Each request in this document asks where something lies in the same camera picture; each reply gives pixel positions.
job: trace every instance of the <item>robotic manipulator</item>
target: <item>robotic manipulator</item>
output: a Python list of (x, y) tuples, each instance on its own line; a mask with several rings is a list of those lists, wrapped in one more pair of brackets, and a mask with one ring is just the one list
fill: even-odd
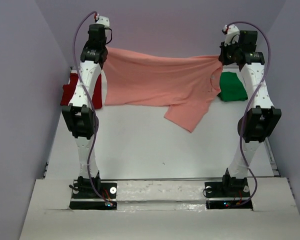
[[(257, 52), (257, 31), (239, 30), (235, 25), (224, 26), (222, 32), (225, 41), (220, 45), (219, 61), (223, 66), (236, 64), (244, 81), (248, 100), (260, 84), (265, 70), (265, 59), (262, 52)], [(259, 90), (251, 100), (246, 114), (242, 134), (242, 150), (250, 166), (258, 147), (271, 135), (281, 117), (281, 110), (271, 102), (266, 82), (261, 83)], [(237, 131), (240, 135), (243, 117), (238, 121)], [(230, 166), (222, 177), (222, 182), (206, 182), (208, 199), (233, 199), (238, 192), (248, 198), (248, 167), (240, 150), (240, 143)]]
[[(109, 19), (104, 16), (100, 16), (95, 24), (91, 24), (88, 31), (88, 41), (80, 56), (80, 74), (90, 96), (93, 95), (97, 78), (102, 73), (103, 65), (107, 59), (106, 28), (109, 27)], [(262, 52), (256, 52), (258, 32), (239, 30), (235, 25), (225, 26), (222, 32), (225, 34), (225, 41), (220, 46), (219, 60), (224, 66), (238, 65), (250, 100), (265, 70), (264, 56)], [(75, 184), (77, 191), (92, 191), (87, 159), (90, 149), (94, 147), (92, 146), (93, 138), (99, 126), (99, 121), (98, 119), (95, 121), (93, 114), (88, 97), (82, 84), (78, 81), (69, 105), (62, 107), (62, 115), (67, 128), (72, 132), (78, 148), (80, 172)], [(266, 137), (271, 135), (280, 117), (281, 110), (274, 108), (264, 81), (251, 102), (243, 128), (242, 148), (249, 165), (256, 150)], [(242, 118), (238, 122), (238, 133), (240, 133), (241, 124)], [(94, 150), (90, 156), (89, 168), (95, 188), (101, 191), (101, 179)], [(206, 191), (206, 197), (208, 199), (233, 198), (238, 191), (242, 191), (243, 196), (248, 197), (247, 176), (248, 168), (241, 155), (240, 145), (238, 145), (234, 159), (226, 169), (222, 181), (205, 183), (206, 188), (211, 188)]]
[[(95, 19), (95, 24), (89, 26), (88, 41), (85, 43), (80, 55), (79, 71), (83, 84), (91, 98), (98, 76), (102, 73), (104, 63), (107, 59), (106, 29), (109, 29), (109, 27), (110, 21), (107, 17), (100, 16), (98, 19)], [(94, 117), (92, 106), (83, 89), (83, 84), (80, 81), (77, 82), (72, 99), (68, 106), (62, 106), (61, 112), (68, 130), (72, 132), (79, 153), (80, 172), (74, 188), (78, 192), (93, 193), (88, 174), (87, 160), (91, 148), (94, 147), (94, 134), (98, 131), (99, 120)], [(101, 192), (102, 184), (94, 149), (90, 156), (89, 171), (95, 189)]]

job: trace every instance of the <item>green cloth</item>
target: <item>green cloth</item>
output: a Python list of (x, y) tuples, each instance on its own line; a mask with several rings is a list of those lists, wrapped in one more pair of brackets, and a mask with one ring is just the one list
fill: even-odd
[(235, 72), (223, 72), (220, 77), (221, 92), (218, 97), (224, 102), (245, 101), (247, 92)]

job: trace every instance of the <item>pink fabric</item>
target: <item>pink fabric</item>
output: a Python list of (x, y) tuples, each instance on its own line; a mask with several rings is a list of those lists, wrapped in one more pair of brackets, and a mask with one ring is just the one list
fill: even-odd
[(218, 56), (157, 57), (108, 48), (105, 105), (169, 106), (164, 117), (192, 132), (220, 93)]

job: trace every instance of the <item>lavender wall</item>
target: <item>lavender wall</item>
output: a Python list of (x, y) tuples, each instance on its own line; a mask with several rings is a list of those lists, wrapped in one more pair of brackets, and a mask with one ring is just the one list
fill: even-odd
[(0, 0), (0, 240), (19, 239), (68, 74), (35, 1)]
[[(285, 0), (36, 0), (66, 60), (72, 65), (75, 28), (92, 10), (110, 18), (112, 47), (166, 57), (219, 54), (221, 29), (251, 21), (268, 31)], [(87, 23), (77, 51), (87, 40)]]
[(286, 1), (268, 37), (272, 63), (267, 85), (282, 110), (270, 143), (280, 173), (290, 178), (300, 212), (300, 0)]

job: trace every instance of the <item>white table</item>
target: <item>white table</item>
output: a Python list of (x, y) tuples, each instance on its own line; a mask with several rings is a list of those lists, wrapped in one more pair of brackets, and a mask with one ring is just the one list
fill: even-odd
[[(225, 69), (238, 72), (236, 69)], [(103, 102), (107, 83), (102, 78)], [(94, 146), (102, 179), (178, 179), (221, 177), (233, 160), (238, 120), (247, 101), (222, 102), (218, 97), (193, 133), (164, 118), (167, 107), (103, 106), (97, 110), (99, 131)], [(262, 144), (251, 169), (273, 177), (269, 153)], [(76, 179), (78, 151), (60, 115), (46, 172), (47, 179)]]
[(258, 179), (254, 211), (206, 210), (204, 181), (183, 180), (119, 181), (118, 210), (70, 210), (72, 181), (36, 181), (20, 240), (300, 240), (285, 178)]

